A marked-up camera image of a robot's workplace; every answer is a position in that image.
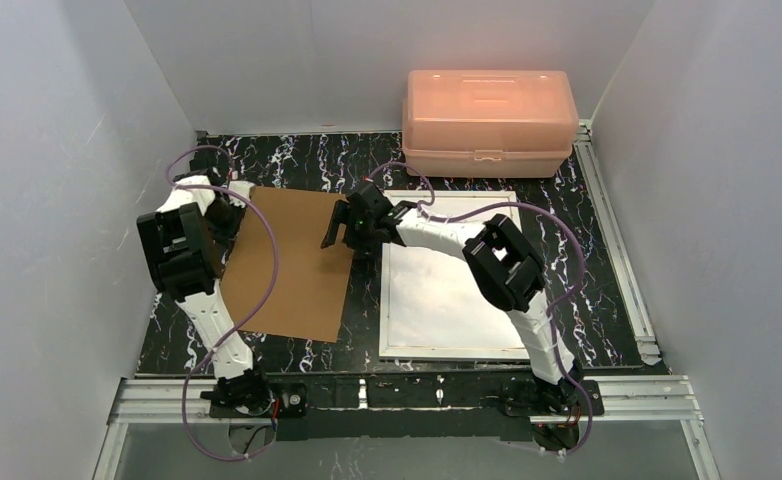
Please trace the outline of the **brown backing board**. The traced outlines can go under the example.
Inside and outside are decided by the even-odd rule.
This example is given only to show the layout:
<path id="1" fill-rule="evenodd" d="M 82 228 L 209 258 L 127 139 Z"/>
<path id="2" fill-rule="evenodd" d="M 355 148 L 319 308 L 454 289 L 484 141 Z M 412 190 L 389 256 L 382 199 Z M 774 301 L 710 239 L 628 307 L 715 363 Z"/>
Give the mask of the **brown backing board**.
<path id="1" fill-rule="evenodd" d="M 241 330 L 335 342 L 341 327 L 353 252 L 337 243 L 321 249 L 340 193 L 257 186 L 251 201 L 264 214 L 278 245 L 279 271 L 271 296 Z M 247 211 L 229 255 L 221 290 L 235 322 L 266 292 L 272 246 L 259 218 Z"/>

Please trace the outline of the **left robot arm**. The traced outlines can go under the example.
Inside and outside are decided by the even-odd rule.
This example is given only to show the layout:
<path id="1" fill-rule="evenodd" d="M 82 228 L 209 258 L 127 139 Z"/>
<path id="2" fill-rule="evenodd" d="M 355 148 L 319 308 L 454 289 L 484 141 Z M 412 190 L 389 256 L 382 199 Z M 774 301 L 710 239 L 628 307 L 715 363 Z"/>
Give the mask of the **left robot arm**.
<path id="1" fill-rule="evenodd" d="M 211 354 L 215 377 L 241 377 L 254 368 L 254 355 L 230 331 L 234 322 L 221 279 L 245 204 L 218 190 L 228 179 L 212 166 L 191 166 L 174 181 L 165 202 L 136 220 L 150 277 L 191 320 Z"/>

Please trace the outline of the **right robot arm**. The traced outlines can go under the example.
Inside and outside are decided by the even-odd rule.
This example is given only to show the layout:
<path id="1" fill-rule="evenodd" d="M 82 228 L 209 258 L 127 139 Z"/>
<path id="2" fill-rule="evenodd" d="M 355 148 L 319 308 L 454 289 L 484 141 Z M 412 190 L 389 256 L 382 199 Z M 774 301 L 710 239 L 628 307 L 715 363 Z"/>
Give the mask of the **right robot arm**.
<path id="1" fill-rule="evenodd" d="M 552 385 L 579 386 L 582 370 L 552 320 L 546 301 L 543 257 L 520 228 L 496 213 L 479 225 L 469 214 L 456 217 L 428 212 L 428 202 L 392 202 L 370 179 L 335 202 L 320 246 L 341 240 L 358 254 L 380 244 L 425 248 L 466 263 L 477 288 L 503 311 L 529 356 L 533 375 Z"/>

